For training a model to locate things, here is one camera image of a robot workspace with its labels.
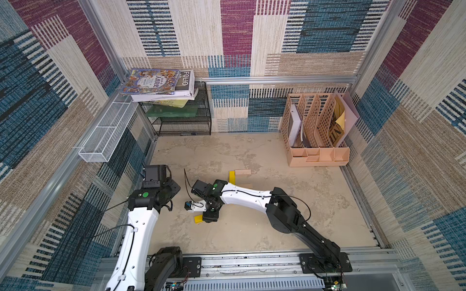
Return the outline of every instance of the black mounting plate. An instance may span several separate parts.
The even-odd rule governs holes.
[[[201,276],[201,266],[202,266],[202,259],[201,257],[183,257],[183,265],[188,267],[189,275],[188,278],[199,278]],[[184,268],[181,273],[173,272],[168,276],[168,278],[184,278],[186,277],[186,272],[188,271]]]
[[[348,255],[344,252],[340,253],[340,264],[342,267],[343,272],[352,272],[353,267],[351,267],[350,260],[348,260]],[[309,254],[300,254],[299,255],[299,262],[301,263],[301,269],[304,274],[312,274],[312,273],[341,273],[342,270],[340,269],[332,269],[332,270],[325,270],[322,269],[319,264],[319,261],[315,257],[313,253]]]

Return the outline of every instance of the concrete floor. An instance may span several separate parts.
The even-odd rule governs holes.
[[[274,230],[265,214],[243,206],[224,205],[218,222],[195,224],[196,214],[184,209],[190,199],[183,168],[191,185],[197,179],[228,181],[229,171],[251,169],[252,175],[237,184],[250,183],[257,190],[280,187],[303,199],[312,211],[310,224],[340,247],[375,245],[339,167],[288,167],[278,133],[160,137],[151,164],[169,165],[181,191],[173,199],[172,212],[162,209],[149,254],[172,245],[184,253],[306,248],[294,235]],[[296,204],[307,217],[306,206]]]

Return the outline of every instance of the stack of books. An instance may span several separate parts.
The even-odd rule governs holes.
[[[131,95],[133,102],[182,108],[198,89],[194,91],[192,70],[134,68],[121,93]]]

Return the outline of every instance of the wire mesh basket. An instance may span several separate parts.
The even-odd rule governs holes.
[[[138,104],[130,95],[118,95],[79,151],[86,162],[108,162]]]

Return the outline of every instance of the patterned fabric wall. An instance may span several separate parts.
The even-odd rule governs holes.
[[[466,290],[466,2],[408,0],[353,95],[349,168],[417,290]]]
[[[151,144],[143,118],[133,115],[109,162],[79,164],[1,290],[90,289],[101,258],[111,255],[118,229],[88,237],[124,223],[127,203],[101,219],[96,214],[126,200],[136,186]]]
[[[119,80],[76,0],[0,0],[0,243],[94,120]],[[111,161],[82,162],[0,284],[86,290],[123,219],[151,134],[135,114]]]
[[[127,69],[197,77],[356,73],[389,0],[95,0]],[[212,131],[277,131],[296,90],[347,84],[210,86]]]

